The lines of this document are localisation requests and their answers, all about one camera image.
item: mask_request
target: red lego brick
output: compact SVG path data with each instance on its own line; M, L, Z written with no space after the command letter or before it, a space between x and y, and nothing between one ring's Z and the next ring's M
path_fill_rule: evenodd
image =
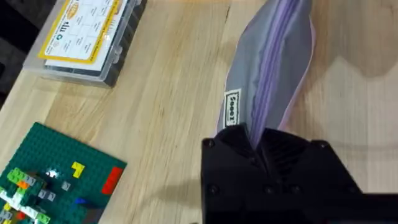
M109 173L108 178L106 179L106 182L102 188L102 194L105 195L111 195L114 188L116 187L116 184L119 181L119 178L122 174L123 170L118 167L113 167L111 173Z
M25 213L23 213L23 212L18 212L17 213L17 219L18 220L24 220L25 219L25 217L26 217L26 215L25 215Z

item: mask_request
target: purple zipper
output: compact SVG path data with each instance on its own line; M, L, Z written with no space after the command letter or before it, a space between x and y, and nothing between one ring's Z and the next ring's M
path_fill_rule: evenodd
M275 81L276 60L283 35L287 24L297 5L297 0L280 0L278 2L275 18L272 21L270 37L264 46L263 61L260 67L260 80L254 99L254 109L252 112L252 126L250 131L250 140L254 147L257 146L262 132L265 128L265 121L268 115L273 84Z

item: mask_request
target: white lego piece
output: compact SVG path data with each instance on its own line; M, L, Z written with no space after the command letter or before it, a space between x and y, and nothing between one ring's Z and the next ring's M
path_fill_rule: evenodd
M69 188L70 188L70 184L68 182L64 181L62 183L62 189L65 191L69 191Z
M54 194L53 192L50 192L50 193L49 193L49 196L47 197L47 199L48 199L49 201L53 202L54 199L55 199L55 196L57 196L57 195Z
M9 202L10 206L15 210L19 211L19 209L21 209L22 198L23 195L21 195L20 193L15 193L11 199L11 202Z
M5 200L8 203L10 203L12 201L12 199L7 196L7 192L5 190L2 190L0 192L0 198Z
M16 192L16 193L14 194L14 196L12 197L12 200L13 200L15 203L20 203L20 202L22 201L22 198L23 198L23 197L24 197L24 196L23 196L22 194Z
M3 218L5 220L10 220L12 218L12 213L3 210L0 212L0 218Z
M38 211L34 210L29 206L22 206L21 212L25 213L27 216L31 217L31 219L36 219L37 215L39 214Z
M20 208L19 202L21 202L21 201L18 202L18 201L15 201L13 198L8 197L7 192L5 190L0 192L0 198L5 200L13 209L15 209L17 211L19 210L19 208Z

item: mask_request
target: yellow label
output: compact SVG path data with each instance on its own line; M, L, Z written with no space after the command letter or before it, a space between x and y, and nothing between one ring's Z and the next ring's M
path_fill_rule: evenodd
M120 0L66 0L38 54L39 58L94 63Z

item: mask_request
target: wooden table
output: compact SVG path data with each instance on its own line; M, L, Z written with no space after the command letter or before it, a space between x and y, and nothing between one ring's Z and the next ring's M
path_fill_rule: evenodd
M200 223L200 141L264 1L150 1L112 90L22 71L0 111L1 168L39 121L128 162L102 223ZM395 0L314 0L315 60L289 123L330 141L369 192L398 191L397 11Z

